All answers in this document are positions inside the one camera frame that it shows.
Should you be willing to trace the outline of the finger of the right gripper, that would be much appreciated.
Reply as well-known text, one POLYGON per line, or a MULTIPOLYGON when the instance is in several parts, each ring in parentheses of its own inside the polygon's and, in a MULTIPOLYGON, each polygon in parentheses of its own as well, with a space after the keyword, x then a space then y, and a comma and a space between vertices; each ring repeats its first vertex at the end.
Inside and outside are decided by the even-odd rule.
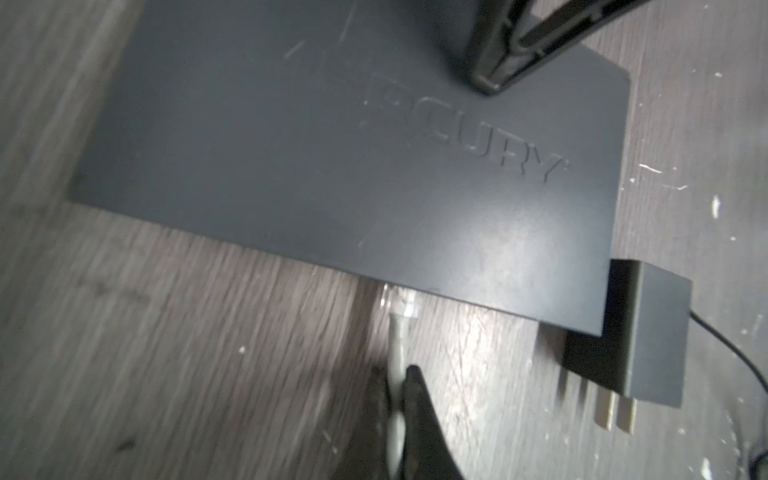
POLYGON ((468 77, 485 95, 499 95, 582 39, 632 12, 645 0, 571 0, 544 19, 533 0, 483 1, 467 48, 468 77))

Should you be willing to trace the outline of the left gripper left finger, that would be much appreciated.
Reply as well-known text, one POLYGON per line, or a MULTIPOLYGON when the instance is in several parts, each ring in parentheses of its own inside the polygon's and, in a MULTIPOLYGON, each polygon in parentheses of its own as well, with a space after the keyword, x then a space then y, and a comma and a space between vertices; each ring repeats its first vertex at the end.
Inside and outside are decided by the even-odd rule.
POLYGON ((352 434, 331 479, 390 478, 387 465, 389 407, 386 371, 374 367, 352 434))

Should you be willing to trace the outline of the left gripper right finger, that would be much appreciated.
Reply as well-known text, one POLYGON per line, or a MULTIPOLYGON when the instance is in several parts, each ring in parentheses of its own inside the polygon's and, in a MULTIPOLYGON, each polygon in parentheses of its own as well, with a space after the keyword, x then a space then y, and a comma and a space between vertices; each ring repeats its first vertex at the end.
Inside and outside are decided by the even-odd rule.
POLYGON ((411 365, 403 385, 405 443, 402 479, 463 480, 445 440, 421 369, 411 365))

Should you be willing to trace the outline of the black switch box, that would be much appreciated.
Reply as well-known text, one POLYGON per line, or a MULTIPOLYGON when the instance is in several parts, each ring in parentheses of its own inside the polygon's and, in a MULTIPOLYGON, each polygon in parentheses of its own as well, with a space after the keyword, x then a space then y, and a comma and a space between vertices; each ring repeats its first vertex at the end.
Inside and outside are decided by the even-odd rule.
POLYGON ((603 327, 630 80, 460 73, 473 1, 149 1, 81 203, 568 330, 603 327))

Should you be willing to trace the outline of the black power adapter with cable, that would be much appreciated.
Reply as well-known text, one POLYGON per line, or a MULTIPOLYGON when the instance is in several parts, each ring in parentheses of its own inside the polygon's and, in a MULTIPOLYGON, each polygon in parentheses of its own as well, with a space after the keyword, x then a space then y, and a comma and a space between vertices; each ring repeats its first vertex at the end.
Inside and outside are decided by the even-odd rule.
POLYGON ((565 369, 598 386, 594 419, 601 428, 632 433, 640 401, 681 406, 692 323, 767 385, 755 363, 692 309, 692 288, 691 280, 649 263, 612 261, 601 334, 568 333, 562 357, 565 369))

